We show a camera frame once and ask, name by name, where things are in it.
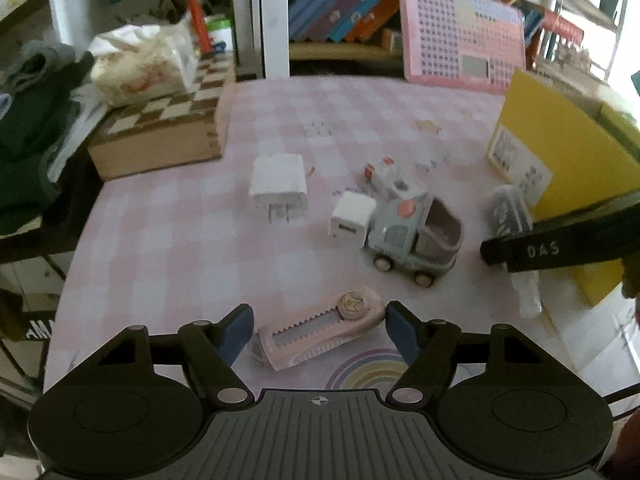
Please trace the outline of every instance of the clear plastic bottle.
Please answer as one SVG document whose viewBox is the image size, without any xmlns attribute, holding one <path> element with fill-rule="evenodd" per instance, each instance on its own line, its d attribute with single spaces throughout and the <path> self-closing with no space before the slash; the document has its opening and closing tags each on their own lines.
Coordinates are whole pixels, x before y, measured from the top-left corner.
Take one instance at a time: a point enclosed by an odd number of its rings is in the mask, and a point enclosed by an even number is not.
<svg viewBox="0 0 640 480">
<path fill-rule="evenodd" d="M 498 186 L 492 193 L 491 222 L 496 236 L 527 233 L 533 228 L 533 218 L 515 186 Z M 536 270 L 512 272 L 511 285 L 520 299 L 520 317 L 530 319 L 542 312 L 540 277 Z"/>
</svg>

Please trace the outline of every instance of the plastic bag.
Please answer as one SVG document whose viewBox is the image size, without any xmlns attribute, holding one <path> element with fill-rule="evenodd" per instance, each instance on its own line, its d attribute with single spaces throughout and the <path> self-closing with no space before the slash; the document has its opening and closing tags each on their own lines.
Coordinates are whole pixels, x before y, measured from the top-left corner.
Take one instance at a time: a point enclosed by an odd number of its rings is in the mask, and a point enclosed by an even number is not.
<svg viewBox="0 0 640 480">
<path fill-rule="evenodd" d="M 126 25 L 96 36 L 89 51 L 91 80 L 115 107 L 187 93 L 198 65 L 184 24 Z"/>
</svg>

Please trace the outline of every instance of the toy truck wheel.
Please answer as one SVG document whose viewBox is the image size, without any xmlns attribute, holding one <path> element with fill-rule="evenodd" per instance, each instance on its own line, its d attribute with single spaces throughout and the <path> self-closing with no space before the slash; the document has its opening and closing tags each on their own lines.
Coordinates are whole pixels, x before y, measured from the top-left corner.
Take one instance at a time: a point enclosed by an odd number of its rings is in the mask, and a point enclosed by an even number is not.
<svg viewBox="0 0 640 480">
<path fill-rule="evenodd" d="M 393 261 L 386 256 L 382 256 L 381 254 L 375 257 L 375 259 L 373 260 L 373 264 L 380 272 L 389 272 L 394 268 Z"/>
<path fill-rule="evenodd" d="M 420 285 L 423 288 L 429 288 L 433 285 L 435 278 L 426 272 L 416 272 L 414 281 L 416 285 Z"/>
</svg>

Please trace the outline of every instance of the dark green clothing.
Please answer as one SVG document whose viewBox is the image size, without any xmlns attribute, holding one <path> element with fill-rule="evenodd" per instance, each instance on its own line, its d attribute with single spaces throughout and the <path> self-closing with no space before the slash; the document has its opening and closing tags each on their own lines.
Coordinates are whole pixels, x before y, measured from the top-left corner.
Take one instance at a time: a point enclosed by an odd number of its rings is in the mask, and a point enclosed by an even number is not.
<svg viewBox="0 0 640 480">
<path fill-rule="evenodd" d="M 41 215 L 60 194 L 47 170 L 78 114 L 69 95 L 93 64 L 87 53 L 13 96 L 0 121 L 0 234 Z"/>
</svg>

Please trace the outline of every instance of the orange book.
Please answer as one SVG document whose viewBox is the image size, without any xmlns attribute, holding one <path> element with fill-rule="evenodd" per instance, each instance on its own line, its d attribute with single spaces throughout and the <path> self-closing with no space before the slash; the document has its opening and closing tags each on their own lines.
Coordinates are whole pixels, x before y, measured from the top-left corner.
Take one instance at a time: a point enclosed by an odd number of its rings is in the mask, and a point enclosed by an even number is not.
<svg viewBox="0 0 640 480">
<path fill-rule="evenodd" d="M 381 0 L 366 16 L 358 20 L 344 39 L 349 43 L 356 40 L 369 41 L 399 9 L 400 0 Z"/>
</svg>

